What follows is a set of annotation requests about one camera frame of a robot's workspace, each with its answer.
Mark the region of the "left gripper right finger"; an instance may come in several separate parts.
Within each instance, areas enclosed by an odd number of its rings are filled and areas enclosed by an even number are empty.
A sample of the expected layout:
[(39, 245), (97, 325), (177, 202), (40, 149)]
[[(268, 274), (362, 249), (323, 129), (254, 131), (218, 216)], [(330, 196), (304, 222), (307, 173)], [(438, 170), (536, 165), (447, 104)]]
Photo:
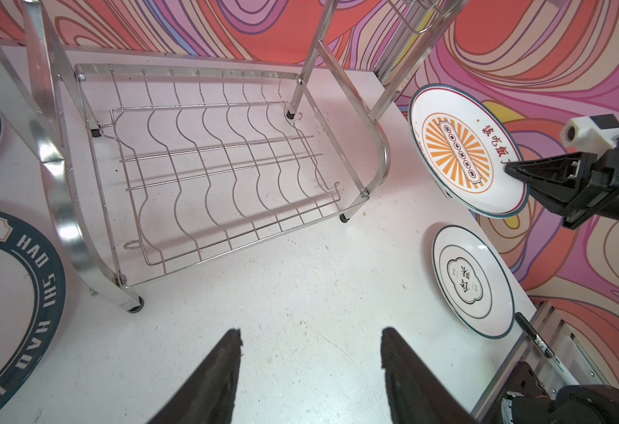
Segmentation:
[(474, 423), (401, 334), (383, 329), (381, 362), (393, 423)]

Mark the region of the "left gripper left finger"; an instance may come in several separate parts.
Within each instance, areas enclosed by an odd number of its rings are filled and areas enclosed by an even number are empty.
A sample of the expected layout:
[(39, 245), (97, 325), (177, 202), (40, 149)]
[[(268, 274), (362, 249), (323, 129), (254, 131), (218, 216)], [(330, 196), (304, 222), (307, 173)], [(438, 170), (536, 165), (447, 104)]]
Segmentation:
[(230, 423), (240, 375), (242, 339), (228, 330), (152, 423)]

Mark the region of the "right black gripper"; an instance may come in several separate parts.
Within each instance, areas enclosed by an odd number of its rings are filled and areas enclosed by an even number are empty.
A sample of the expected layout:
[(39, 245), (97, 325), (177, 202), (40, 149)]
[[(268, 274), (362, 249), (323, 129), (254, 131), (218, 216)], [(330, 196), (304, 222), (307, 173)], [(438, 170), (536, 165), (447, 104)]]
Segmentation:
[(562, 222), (567, 229), (574, 230), (594, 216), (619, 221), (619, 144), (592, 164), (582, 190), (581, 159), (576, 153), (512, 162), (505, 165), (505, 172), (527, 185), (539, 201), (571, 202)]

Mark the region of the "dark green rim plate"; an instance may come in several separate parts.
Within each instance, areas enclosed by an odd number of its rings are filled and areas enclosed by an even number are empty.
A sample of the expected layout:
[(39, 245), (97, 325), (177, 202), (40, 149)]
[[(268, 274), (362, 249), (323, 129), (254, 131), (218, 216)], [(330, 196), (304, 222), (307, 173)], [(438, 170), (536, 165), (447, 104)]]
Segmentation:
[(65, 306), (65, 269), (33, 225), (0, 211), (0, 410), (44, 357)]

